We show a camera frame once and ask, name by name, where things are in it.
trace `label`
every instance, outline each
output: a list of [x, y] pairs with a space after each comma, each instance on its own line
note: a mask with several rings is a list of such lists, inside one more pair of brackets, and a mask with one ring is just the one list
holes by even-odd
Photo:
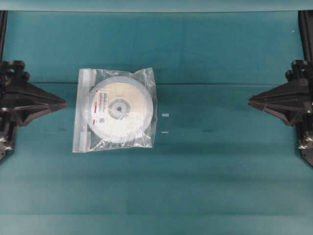
[[108, 93], [99, 92], [98, 101], [99, 101], [99, 112], [104, 112], [106, 103], [108, 101]]
[[96, 96], [94, 99], [94, 119], [93, 124], [104, 124], [105, 123], [105, 111], [107, 109], [108, 93], [96, 91]]

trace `plastic bag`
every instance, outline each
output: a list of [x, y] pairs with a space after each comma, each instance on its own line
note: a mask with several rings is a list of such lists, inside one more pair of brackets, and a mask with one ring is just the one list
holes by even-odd
[[156, 124], [152, 68], [79, 70], [73, 152], [152, 148]]

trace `teal surface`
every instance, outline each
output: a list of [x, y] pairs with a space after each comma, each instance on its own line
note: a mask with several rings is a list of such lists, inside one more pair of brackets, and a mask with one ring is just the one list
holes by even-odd
[[242, 12], [310, 10], [311, 0], [0, 0], [1, 9], [75, 12]]
[[280, 84], [302, 57], [297, 12], [10, 12], [4, 49], [40, 82], [77, 82], [86, 67], [153, 67], [159, 84]]
[[[18, 130], [0, 164], [0, 234], [312, 234], [313, 170], [294, 130], [246, 104], [303, 57], [296, 12], [11, 12], [9, 20], [4, 58], [25, 60], [32, 81], [68, 107]], [[153, 149], [71, 153], [76, 69], [88, 65], [156, 68]]]

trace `barcode label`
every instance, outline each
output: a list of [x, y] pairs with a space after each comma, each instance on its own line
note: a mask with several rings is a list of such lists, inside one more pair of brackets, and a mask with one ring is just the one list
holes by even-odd
[[108, 101], [108, 93], [100, 93], [99, 94], [99, 111], [100, 112], [104, 112], [107, 101]]

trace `teal table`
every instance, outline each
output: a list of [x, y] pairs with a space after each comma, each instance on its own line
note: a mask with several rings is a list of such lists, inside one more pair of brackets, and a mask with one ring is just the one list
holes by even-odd
[[[303, 58], [297, 11], [11, 11], [5, 40], [4, 60], [68, 107], [18, 130], [0, 235], [312, 234], [313, 169], [294, 130], [247, 106]], [[71, 152], [85, 67], [154, 68], [153, 149]]]

